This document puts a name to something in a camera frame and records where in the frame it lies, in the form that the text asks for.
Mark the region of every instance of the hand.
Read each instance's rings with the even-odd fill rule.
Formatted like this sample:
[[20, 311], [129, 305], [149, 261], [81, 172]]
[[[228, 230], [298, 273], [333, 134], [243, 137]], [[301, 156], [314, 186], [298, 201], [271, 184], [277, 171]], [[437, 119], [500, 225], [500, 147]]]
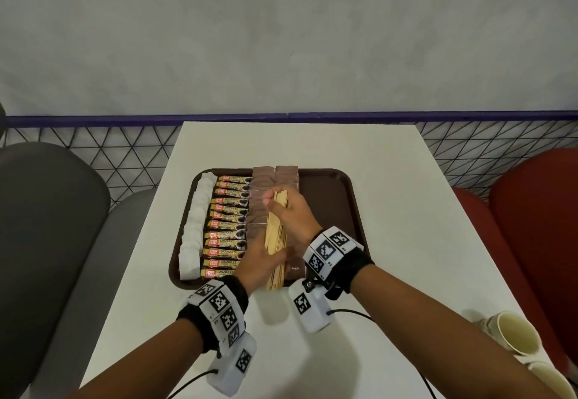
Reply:
[[[275, 192], [287, 191], [287, 207], [275, 202]], [[268, 211], [276, 215], [285, 226], [285, 230], [292, 235], [297, 242], [306, 247], [313, 237], [318, 234], [322, 227], [315, 220], [307, 201], [296, 189], [291, 186], [277, 186], [263, 194], [263, 204]]]
[[248, 243], [247, 251], [233, 275], [239, 279], [250, 296], [253, 291], [267, 283], [278, 265], [284, 264], [295, 255], [295, 250], [286, 247], [275, 254], [269, 254], [265, 249], [265, 230], [254, 239], [249, 239]]

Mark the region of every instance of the black wire grid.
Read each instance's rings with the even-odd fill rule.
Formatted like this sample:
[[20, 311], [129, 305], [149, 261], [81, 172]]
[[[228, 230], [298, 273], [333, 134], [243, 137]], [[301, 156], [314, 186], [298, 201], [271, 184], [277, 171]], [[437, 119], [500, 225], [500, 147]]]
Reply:
[[[495, 180], [551, 148], [578, 147], [578, 121], [470, 121], [414, 124], [451, 186], [486, 198]], [[180, 126], [11, 128], [0, 146], [49, 142], [64, 146], [105, 180], [111, 206], [157, 187]]]

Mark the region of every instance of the wrist strap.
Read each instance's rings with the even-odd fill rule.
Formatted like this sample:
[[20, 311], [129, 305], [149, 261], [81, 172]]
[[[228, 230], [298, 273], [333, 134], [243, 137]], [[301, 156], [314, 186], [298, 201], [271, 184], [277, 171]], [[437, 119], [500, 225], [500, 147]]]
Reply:
[[303, 259], [325, 288], [331, 290], [337, 284], [346, 293], [350, 292], [351, 281], [359, 270], [373, 264], [363, 246], [335, 226], [314, 238]]
[[235, 276], [213, 279], [187, 299], [177, 320], [192, 322], [203, 337], [203, 353], [219, 350], [226, 356], [245, 332], [244, 311], [249, 298]]

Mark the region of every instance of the left hand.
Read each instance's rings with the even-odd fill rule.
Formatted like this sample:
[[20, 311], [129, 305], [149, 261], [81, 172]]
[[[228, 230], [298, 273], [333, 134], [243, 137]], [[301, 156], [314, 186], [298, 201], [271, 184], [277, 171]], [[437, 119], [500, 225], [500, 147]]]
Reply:
[[243, 255], [234, 275], [239, 279], [247, 295], [264, 286], [278, 265], [285, 263], [295, 255], [292, 247], [286, 247], [275, 254], [265, 249], [265, 230], [254, 239], [248, 240], [247, 251]]

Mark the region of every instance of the right arm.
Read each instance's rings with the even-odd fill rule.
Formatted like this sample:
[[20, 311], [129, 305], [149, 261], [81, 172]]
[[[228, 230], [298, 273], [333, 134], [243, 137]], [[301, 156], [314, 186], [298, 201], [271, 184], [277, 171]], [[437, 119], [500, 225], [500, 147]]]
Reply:
[[[287, 190], [287, 208], [271, 198]], [[319, 233], [305, 198], [276, 187], [264, 203], [308, 245]], [[376, 265], [351, 281], [351, 293], [401, 353], [448, 399], [557, 399], [533, 373], [473, 324]]]

